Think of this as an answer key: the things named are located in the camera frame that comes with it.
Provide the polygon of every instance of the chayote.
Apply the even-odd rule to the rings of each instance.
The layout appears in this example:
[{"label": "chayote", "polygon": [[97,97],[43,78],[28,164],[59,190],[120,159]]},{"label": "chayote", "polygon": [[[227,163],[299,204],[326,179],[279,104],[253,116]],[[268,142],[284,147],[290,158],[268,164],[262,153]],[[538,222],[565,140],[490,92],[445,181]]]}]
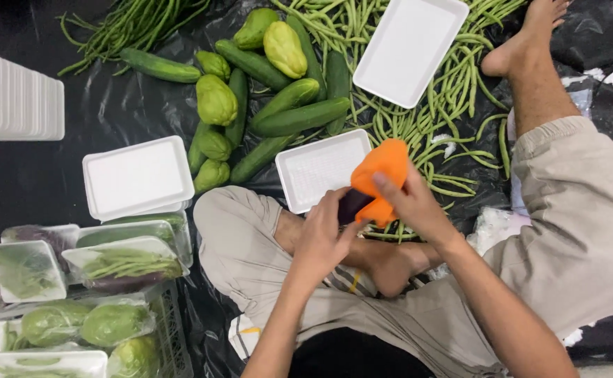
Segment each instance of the chayote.
[{"label": "chayote", "polygon": [[227,161],[232,153],[232,142],[221,133],[205,131],[197,138],[199,150],[209,159]]},{"label": "chayote", "polygon": [[194,191],[203,193],[229,180],[229,165],[224,161],[206,160],[194,178]]},{"label": "chayote", "polygon": [[263,44],[265,31],[278,21],[278,14],[269,8],[254,9],[244,22],[244,26],[234,35],[234,42],[242,50],[260,48]]},{"label": "chayote", "polygon": [[197,52],[194,56],[196,56],[197,60],[202,65],[205,73],[216,75],[224,82],[229,80],[231,71],[225,58],[215,52],[210,53],[209,51],[203,50]]},{"label": "chayote", "polygon": [[209,125],[229,126],[237,117],[237,97],[216,75],[204,75],[197,82],[197,113]]},{"label": "chayote", "polygon": [[282,73],[299,79],[307,72],[307,57],[297,33],[283,21],[269,25],[264,36],[265,54]]}]

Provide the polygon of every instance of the pile of green beans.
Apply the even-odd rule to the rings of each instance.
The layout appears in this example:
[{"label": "pile of green beans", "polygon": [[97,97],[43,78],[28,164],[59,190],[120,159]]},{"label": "pile of green beans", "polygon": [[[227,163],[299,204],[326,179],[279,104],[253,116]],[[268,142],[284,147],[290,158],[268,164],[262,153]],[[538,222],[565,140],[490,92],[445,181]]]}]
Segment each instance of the pile of green beans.
[{"label": "pile of green beans", "polygon": [[[314,44],[320,48],[323,62],[326,62],[327,55],[332,50],[347,56],[351,74],[357,68],[390,2],[390,0],[293,0],[286,6],[280,0],[271,1],[279,9],[294,15],[302,22],[311,34]],[[486,28],[494,24],[502,26],[505,17],[527,2],[527,0],[461,1],[470,7],[470,13],[440,63],[436,76],[430,81],[420,105],[407,110],[376,96],[369,96],[368,93],[352,85],[351,112],[346,118],[348,127],[343,131],[345,133],[356,128],[368,129],[369,139],[374,146],[378,146],[385,139],[402,139],[408,145],[412,162],[424,176],[430,189],[435,193],[456,198],[474,196],[475,191],[470,186],[478,185],[478,182],[436,173],[431,159],[444,154],[445,150],[440,147],[445,147],[446,143],[454,142],[464,152],[450,156],[443,163],[468,157],[487,168],[504,169],[505,177],[509,178],[504,119],[509,109],[486,88],[479,72],[479,64],[485,52],[494,48],[485,36]],[[479,92],[499,107],[503,114],[488,117],[480,126],[476,136],[463,137],[459,133],[457,123],[463,116],[474,117],[475,101]],[[365,111],[374,113],[372,122],[360,125],[358,116]],[[478,141],[487,124],[499,119],[502,119],[499,127],[502,159],[501,163],[494,163],[497,159],[493,153],[470,150],[466,143]],[[435,135],[445,133],[446,130],[452,137],[433,142]],[[300,137],[293,145],[318,137],[326,137],[322,129],[309,136]],[[447,190],[442,187],[444,185],[450,185],[455,190]],[[452,206],[453,203],[444,207],[444,210]],[[383,229],[375,227],[375,230],[366,235],[401,243],[405,239],[416,237],[415,233],[410,231],[397,220]]]},{"label": "pile of green beans", "polygon": [[176,258],[165,258],[157,253],[128,248],[104,250],[96,259],[83,267],[89,280],[113,275],[120,277],[140,277],[146,274],[173,272],[180,275],[180,264]]},{"label": "pile of green beans", "polygon": [[[120,51],[131,47],[148,51],[156,42],[166,39],[205,11],[210,0],[117,0],[111,6],[111,12],[98,25],[84,21],[76,14],[59,16],[61,30],[70,43],[83,52],[83,59],[59,71],[64,75],[75,70],[75,75],[86,70],[94,61],[119,61]],[[91,37],[80,42],[71,37],[66,23],[90,30]],[[115,73],[121,75],[128,67]]]}]

